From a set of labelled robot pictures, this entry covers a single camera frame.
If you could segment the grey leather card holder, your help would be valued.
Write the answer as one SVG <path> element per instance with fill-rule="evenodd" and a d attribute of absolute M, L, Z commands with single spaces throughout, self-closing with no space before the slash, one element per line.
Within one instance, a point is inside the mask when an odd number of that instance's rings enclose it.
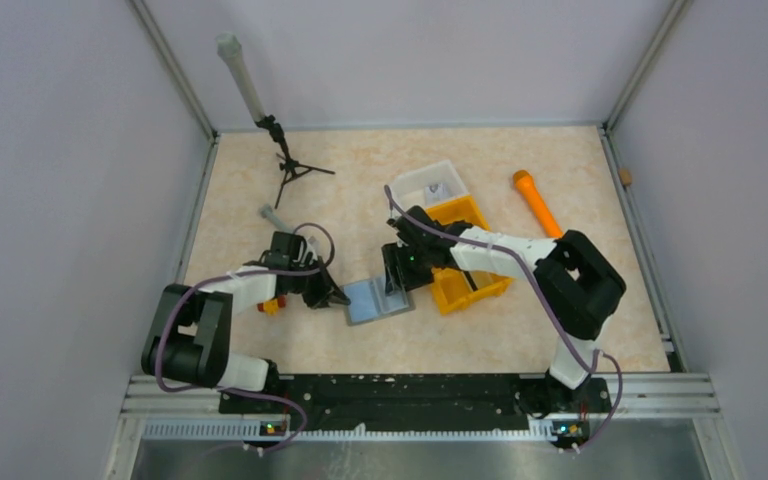
<path fill-rule="evenodd" d="M 415 309 L 415 304 L 408 292 L 394 290 L 392 293 L 387 293 L 385 287 L 385 274 L 343 287 L 344 293 L 350 300 L 346 310 L 349 326 L 363 325 Z"/>

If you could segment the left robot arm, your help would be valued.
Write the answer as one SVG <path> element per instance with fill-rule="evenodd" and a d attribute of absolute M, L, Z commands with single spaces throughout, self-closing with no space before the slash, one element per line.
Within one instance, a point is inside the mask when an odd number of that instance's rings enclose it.
<path fill-rule="evenodd" d="M 247 309 L 299 295 L 310 309 L 348 306 L 351 300 L 329 274 L 324 259 L 301 235 L 276 231 L 261 256 L 235 271 L 194 286 L 169 284 L 162 293 L 141 353 L 141 368 L 167 392 L 168 380 L 186 388 L 242 390 L 257 413 L 279 404 L 280 386 L 269 379 L 270 363 L 231 352 L 234 316 Z"/>

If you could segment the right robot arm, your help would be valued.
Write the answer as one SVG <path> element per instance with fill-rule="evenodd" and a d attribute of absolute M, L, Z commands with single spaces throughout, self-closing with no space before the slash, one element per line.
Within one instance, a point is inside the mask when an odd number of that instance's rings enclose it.
<path fill-rule="evenodd" d="M 393 285 L 430 283 L 433 270 L 480 272 L 527 281 L 559 335 L 546 385 L 549 404 L 572 412 L 587 397 L 604 325 L 627 291 L 618 271 L 577 230 L 558 239 L 491 232 L 465 221 L 442 224 L 420 206 L 392 206 L 397 242 L 382 249 Z"/>

